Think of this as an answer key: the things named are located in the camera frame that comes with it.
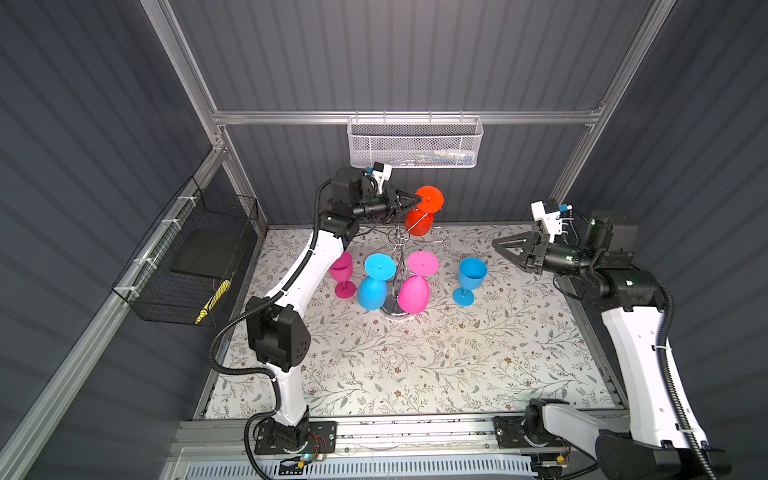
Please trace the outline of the red wine glass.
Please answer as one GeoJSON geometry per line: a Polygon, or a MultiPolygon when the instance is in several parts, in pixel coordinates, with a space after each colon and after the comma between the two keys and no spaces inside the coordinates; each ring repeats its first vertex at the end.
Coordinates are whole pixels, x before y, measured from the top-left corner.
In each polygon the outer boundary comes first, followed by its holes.
{"type": "Polygon", "coordinates": [[[430,185],[420,187],[416,194],[421,202],[407,213],[404,226],[411,236],[422,237],[431,230],[434,216],[441,210],[445,200],[443,193],[430,185]]]}

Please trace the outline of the blue wine glass back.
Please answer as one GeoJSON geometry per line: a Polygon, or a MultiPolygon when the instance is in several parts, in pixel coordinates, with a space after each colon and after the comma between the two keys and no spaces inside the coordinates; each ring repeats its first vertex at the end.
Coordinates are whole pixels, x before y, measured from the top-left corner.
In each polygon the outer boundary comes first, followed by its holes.
{"type": "Polygon", "coordinates": [[[458,271],[459,287],[452,298],[457,305],[468,307],[474,303],[474,291],[479,288],[488,273],[487,265],[478,258],[461,261],[458,271]]]}

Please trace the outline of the blue wine glass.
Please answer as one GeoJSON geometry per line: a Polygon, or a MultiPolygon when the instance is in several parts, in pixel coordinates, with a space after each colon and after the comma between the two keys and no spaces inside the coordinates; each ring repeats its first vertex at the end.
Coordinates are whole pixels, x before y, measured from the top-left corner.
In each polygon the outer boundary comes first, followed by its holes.
{"type": "Polygon", "coordinates": [[[474,291],[479,288],[488,273],[487,265],[478,258],[461,261],[458,271],[459,287],[452,298],[457,305],[468,307],[474,303],[474,291]]]}
{"type": "Polygon", "coordinates": [[[394,277],[396,264],[389,255],[376,253],[366,259],[364,270],[366,277],[358,289],[358,303],[367,311],[378,310],[385,303],[387,282],[394,277]]]}

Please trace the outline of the pink wine glass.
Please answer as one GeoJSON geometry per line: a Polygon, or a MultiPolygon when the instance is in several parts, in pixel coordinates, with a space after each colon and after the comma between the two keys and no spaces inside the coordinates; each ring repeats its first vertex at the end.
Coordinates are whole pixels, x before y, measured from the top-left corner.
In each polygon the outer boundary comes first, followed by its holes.
{"type": "Polygon", "coordinates": [[[352,255],[344,252],[330,267],[329,273],[337,282],[335,294],[340,299],[349,299],[356,293],[356,285],[351,281],[354,272],[352,255]]]}
{"type": "Polygon", "coordinates": [[[427,251],[416,251],[408,256],[407,267],[412,275],[403,283],[399,296],[399,307],[408,314],[418,314],[428,305],[431,290],[427,278],[440,267],[437,257],[427,251]]]}

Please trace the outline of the blue wine glass front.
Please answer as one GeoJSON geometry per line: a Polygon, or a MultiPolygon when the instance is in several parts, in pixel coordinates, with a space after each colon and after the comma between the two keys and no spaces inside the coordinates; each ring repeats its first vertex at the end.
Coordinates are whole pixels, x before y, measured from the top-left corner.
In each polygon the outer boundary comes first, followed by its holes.
{"type": "Polygon", "coordinates": [[[376,253],[366,259],[364,270],[366,277],[358,289],[358,303],[367,311],[378,310],[385,303],[387,282],[394,277],[396,264],[389,255],[376,253]]]}

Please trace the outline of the pink wine glass front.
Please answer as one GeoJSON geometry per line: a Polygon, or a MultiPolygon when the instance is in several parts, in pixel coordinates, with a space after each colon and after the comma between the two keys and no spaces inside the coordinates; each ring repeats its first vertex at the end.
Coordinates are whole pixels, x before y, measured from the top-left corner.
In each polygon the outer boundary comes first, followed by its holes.
{"type": "Polygon", "coordinates": [[[416,251],[408,256],[407,267],[412,275],[403,283],[399,296],[399,307],[408,314],[418,314],[428,305],[431,290],[427,278],[440,267],[437,257],[427,251],[416,251]]]}

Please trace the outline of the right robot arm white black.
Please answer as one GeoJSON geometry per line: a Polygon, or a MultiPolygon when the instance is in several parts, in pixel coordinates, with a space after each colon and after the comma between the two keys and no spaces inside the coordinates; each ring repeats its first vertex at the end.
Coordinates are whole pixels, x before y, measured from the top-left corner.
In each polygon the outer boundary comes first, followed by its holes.
{"type": "Polygon", "coordinates": [[[532,399],[513,424],[514,441],[540,447],[563,440],[591,457],[608,479],[717,479],[731,473],[726,452],[710,445],[687,399],[669,333],[670,290],[638,266],[636,226],[611,211],[593,212],[578,245],[556,242],[561,212],[545,211],[537,229],[496,238],[494,250],[526,272],[579,280],[599,309],[617,355],[628,400],[626,425],[601,420],[564,400],[532,399]]]}

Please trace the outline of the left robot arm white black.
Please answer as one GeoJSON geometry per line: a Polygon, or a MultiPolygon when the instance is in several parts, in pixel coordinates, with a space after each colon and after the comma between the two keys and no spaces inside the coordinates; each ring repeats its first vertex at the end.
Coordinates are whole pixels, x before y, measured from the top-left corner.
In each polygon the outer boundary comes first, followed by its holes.
{"type": "Polygon", "coordinates": [[[265,297],[246,306],[248,345],[263,364],[275,393],[264,438],[287,451],[303,448],[310,436],[301,364],[311,345],[304,322],[309,300],[326,273],[360,230],[363,221],[389,223],[421,198],[396,188],[392,167],[343,167],[318,188],[313,229],[302,254],[265,297]]]}

